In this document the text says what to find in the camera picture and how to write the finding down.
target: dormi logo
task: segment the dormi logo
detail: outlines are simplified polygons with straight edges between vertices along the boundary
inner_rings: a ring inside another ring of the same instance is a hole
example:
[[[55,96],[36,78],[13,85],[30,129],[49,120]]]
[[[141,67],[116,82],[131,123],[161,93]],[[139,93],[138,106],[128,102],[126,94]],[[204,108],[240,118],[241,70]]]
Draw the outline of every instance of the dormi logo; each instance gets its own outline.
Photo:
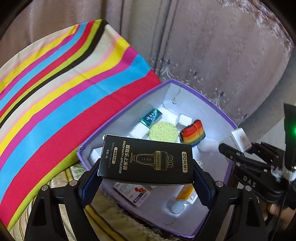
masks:
[[[184,173],[188,172],[187,153],[185,151],[182,151],[182,169]]]

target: human hand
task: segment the human hand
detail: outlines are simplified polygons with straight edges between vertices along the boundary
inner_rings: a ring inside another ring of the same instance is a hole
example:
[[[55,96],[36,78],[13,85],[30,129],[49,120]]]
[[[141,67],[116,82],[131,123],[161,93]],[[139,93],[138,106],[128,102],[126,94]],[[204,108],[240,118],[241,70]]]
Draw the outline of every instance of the human hand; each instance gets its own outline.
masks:
[[[259,200],[259,205],[263,214],[264,221],[266,221],[268,213],[276,217],[279,216],[279,211],[281,209],[281,205],[279,203],[268,204],[262,200]],[[277,229],[278,231],[285,230],[288,227],[292,218],[294,217],[295,212],[296,210],[292,210],[289,207],[283,209],[280,217],[279,226]]]

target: white cube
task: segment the white cube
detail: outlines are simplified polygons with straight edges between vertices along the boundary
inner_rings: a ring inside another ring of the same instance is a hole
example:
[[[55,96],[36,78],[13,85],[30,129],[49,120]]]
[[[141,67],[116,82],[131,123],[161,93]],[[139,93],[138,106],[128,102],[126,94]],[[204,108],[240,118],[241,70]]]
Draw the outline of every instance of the white cube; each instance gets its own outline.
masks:
[[[179,117],[177,118],[176,127],[179,131],[183,130],[185,127],[192,124],[192,118],[179,114]]]
[[[91,151],[91,154],[89,156],[89,162],[91,163],[91,165],[94,165],[96,163],[96,161],[101,158],[101,154],[102,154],[102,147],[100,148],[96,148],[93,149]]]

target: rainbow striped cloth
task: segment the rainbow striped cloth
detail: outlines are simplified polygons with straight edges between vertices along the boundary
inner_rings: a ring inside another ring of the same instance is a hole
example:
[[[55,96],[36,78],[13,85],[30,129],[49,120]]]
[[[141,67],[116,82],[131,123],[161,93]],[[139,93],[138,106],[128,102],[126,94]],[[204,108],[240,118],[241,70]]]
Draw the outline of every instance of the rainbow striped cloth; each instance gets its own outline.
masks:
[[[105,20],[31,44],[0,69],[0,219],[10,230],[76,148],[159,80]]]

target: teal package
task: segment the teal package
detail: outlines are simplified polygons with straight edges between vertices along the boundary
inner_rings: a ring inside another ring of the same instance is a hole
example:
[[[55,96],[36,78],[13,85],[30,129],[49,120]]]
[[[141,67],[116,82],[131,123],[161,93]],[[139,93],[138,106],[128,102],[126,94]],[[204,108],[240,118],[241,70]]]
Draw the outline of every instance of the teal package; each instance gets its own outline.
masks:
[[[140,122],[150,128],[161,115],[162,113],[158,109],[153,109],[150,113],[144,116]]]

